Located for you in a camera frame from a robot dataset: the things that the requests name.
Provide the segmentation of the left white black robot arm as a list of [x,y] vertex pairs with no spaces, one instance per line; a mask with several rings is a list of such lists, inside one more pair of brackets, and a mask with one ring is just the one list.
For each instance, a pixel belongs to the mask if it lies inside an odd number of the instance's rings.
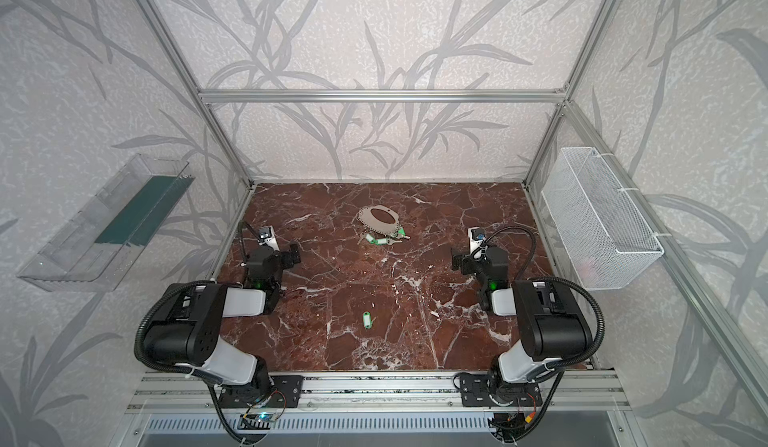
[[259,317],[275,310],[282,274],[301,262],[299,247],[286,251],[269,244],[246,255],[245,281],[174,283],[141,320],[134,355],[146,367],[181,373],[214,389],[222,408],[298,406],[303,378],[271,377],[266,361],[221,336],[225,318]]

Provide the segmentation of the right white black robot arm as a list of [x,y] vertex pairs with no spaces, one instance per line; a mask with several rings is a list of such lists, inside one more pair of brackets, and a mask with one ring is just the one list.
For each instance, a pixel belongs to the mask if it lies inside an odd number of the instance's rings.
[[603,312],[583,287],[559,277],[510,280],[507,252],[476,246],[451,251],[451,268],[480,283],[480,306],[517,321],[519,339],[485,374],[461,372],[454,386],[464,407],[543,404],[540,385],[591,358],[606,334]]

